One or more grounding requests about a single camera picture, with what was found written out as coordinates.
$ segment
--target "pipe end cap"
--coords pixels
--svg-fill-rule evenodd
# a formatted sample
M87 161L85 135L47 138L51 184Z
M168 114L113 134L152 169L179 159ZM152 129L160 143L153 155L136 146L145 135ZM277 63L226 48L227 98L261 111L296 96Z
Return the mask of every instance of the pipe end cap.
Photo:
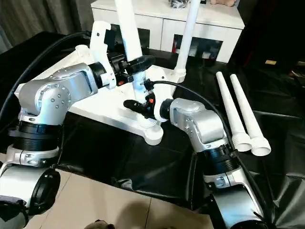
M233 134L232 141L233 141L234 147L239 152L246 152L246 151L251 150L251 148L252 148L251 139L250 139L249 135L246 133Z
M269 142L263 136L252 138L252 150L255 156L266 156L271 152Z

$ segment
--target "white shelf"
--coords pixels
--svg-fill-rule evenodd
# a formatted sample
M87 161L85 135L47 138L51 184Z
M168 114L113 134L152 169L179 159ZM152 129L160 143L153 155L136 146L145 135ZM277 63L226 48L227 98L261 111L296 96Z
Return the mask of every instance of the white shelf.
M132 0L135 14L157 18L186 21L188 7L173 9L168 0ZM116 11L114 0L97 0L91 4L92 8ZM243 29L244 22L236 7L224 5L201 4L196 23Z

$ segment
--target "robotic arm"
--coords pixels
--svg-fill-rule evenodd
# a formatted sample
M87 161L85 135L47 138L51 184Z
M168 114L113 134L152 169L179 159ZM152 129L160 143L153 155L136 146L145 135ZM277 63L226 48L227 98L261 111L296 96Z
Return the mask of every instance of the robotic arm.
M80 63L21 88L19 124L9 131L14 142L0 169L0 229L21 229L54 204L60 174L51 166L58 160L58 139L69 108L102 87L132 82L132 75L153 61L142 56L127 62L124 55L110 53L103 64ZM109 72L104 65L111 66Z

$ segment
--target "silver robotic arm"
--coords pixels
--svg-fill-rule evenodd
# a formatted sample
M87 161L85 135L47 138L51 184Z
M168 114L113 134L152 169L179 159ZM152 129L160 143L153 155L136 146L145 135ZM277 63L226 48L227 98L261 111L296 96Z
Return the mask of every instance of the silver robotic arm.
M102 87L132 82L132 75L153 61L142 56L126 62L125 55L110 53L104 63L111 66L110 73L100 62L80 63L21 88L19 124L9 131L14 143L0 169L0 229L21 229L54 204L60 175L51 166L58 160L58 139L69 108Z
M211 212L211 218L221 215L214 220L214 228L221 223L219 228L231 229L238 223L261 221L254 212L263 217L263 211L235 152L228 146L219 116L202 103L180 98L172 101L169 113L171 123L188 134L204 162L203 179L212 192L209 201L216 211Z

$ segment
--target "white pole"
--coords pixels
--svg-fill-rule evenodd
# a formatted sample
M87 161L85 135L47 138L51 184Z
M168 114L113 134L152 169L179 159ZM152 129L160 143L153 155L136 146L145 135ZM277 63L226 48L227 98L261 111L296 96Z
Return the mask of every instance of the white pole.
M141 44L138 29L135 23L131 0L115 0L116 9L119 16L120 29L127 61L132 61L142 56ZM145 72L137 73L133 76L133 91L135 99L140 103L145 103L146 89L140 85L146 78Z
M239 117L228 86L224 80L224 76L221 72L217 72L216 78L224 101L225 111L229 119L233 144L239 152L248 151L252 148L251 139L244 130L243 123Z
M257 120L253 114L253 111L249 105L247 97L237 79L235 74L230 76L231 82L236 94L236 98L242 111L244 123L246 124L247 131L252 141L252 153L256 156L265 156L271 152L271 147L266 138L264 138L261 128L259 127Z
M175 67L175 74L179 76L180 80L179 83L184 81L186 75L186 61L189 55L192 37L193 37L193 30L196 24L197 14L200 7L200 0L192 0L189 8L189 13L187 15L186 25L182 37L182 43L180 47L180 53L178 56L177 65Z

